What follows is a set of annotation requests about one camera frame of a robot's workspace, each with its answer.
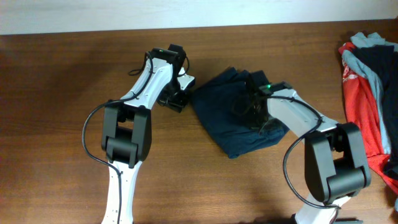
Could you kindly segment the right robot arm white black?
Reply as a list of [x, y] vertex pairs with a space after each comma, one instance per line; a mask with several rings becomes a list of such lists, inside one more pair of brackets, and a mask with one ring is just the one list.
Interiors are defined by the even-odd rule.
[[[292, 193], [303, 207], [292, 215], [292, 223], [359, 223], [356, 218], [338, 217], [342, 206], [371, 183], [361, 131], [354, 123], [339, 123], [306, 103], [286, 82], [271, 83], [262, 72], [248, 75], [246, 89], [259, 124], [277, 119], [297, 139], [287, 149], [282, 172]], [[304, 177], [308, 197], [292, 185], [287, 161], [299, 144], [304, 145]]]

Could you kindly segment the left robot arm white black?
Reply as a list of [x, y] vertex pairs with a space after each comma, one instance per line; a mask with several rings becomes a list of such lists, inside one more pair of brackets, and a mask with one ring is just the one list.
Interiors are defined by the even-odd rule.
[[133, 223], [132, 205], [140, 166], [152, 143], [151, 110], [154, 104], [181, 112], [195, 84], [183, 64], [183, 47], [154, 48], [141, 75], [118, 105], [104, 109], [101, 147], [109, 166], [109, 189], [103, 223]]

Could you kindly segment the navy blue shorts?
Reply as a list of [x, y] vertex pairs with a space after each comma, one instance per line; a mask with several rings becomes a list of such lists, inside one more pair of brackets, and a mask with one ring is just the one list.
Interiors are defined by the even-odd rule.
[[262, 70], [231, 67], [197, 88], [191, 97], [201, 124], [230, 159], [274, 146], [289, 132], [278, 119], [261, 120], [251, 104], [246, 82], [251, 75], [263, 74]]

